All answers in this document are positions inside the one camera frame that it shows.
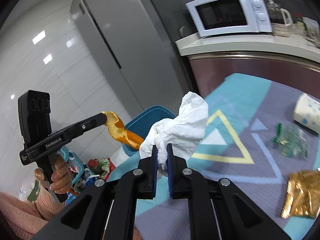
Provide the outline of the pink sweater left forearm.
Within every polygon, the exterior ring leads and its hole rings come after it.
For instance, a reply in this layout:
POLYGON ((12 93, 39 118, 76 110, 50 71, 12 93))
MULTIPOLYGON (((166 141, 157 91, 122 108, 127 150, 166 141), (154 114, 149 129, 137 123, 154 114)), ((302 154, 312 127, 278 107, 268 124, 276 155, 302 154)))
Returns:
POLYGON ((56 203, 44 187, 34 202, 23 202, 1 193, 1 213, 9 229, 20 239, 31 239, 65 206, 65 203, 56 203))

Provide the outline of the left hand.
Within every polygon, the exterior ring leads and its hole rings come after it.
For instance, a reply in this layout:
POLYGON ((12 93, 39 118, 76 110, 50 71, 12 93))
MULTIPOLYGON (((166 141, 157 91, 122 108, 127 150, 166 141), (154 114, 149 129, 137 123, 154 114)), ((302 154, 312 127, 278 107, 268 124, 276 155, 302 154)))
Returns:
POLYGON ((59 154, 55 159, 54 165, 56 170, 51 176, 52 183, 49 188, 57 194, 65 194, 72 187, 72 178, 68 165, 59 154))

